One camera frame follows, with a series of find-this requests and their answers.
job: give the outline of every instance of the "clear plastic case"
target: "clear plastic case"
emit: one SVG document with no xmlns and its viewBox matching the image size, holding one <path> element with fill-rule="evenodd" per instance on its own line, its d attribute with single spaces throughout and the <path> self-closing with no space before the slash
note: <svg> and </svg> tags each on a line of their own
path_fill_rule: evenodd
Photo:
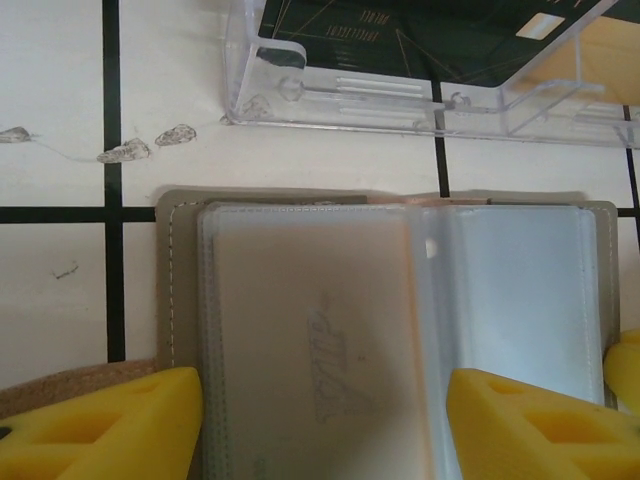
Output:
<svg viewBox="0 0 640 480">
<path fill-rule="evenodd" d="M 455 480 L 458 367 L 605 402 L 588 210 L 213 205 L 199 251 L 205 478 Z"/>
<path fill-rule="evenodd" d="M 640 108 L 616 103 L 620 97 L 611 92 L 619 85 L 599 83 L 603 78 L 591 75 L 593 55 L 583 52 L 593 47 L 583 32 L 616 0 L 595 4 L 507 81 L 490 87 L 309 66 L 302 44 L 259 36 L 265 2 L 231 0 L 224 59 L 232 123 L 640 147 Z M 634 48 L 604 58 L 633 61 Z M 636 70 L 626 71 L 627 84 L 640 83 Z"/>
</svg>

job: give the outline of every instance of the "yellow plastic block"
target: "yellow plastic block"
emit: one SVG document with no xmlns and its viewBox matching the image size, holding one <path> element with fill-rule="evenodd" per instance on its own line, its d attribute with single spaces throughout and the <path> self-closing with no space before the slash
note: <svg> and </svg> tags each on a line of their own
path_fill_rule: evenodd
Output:
<svg viewBox="0 0 640 480">
<path fill-rule="evenodd" d="M 616 410 L 461 369 L 447 412 L 465 480 L 640 478 L 640 419 Z"/>
<path fill-rule="evenodd" d="M 640 329 L 624 332 L 609 349 L 604 362 L 609 388 L 636 415 L 640 415 Z"/>
<path fill-rule="evenodd" d="M 0 421 L 0 480 L 184 480 L 202 422 L 192 368 Z"/>
</svg>

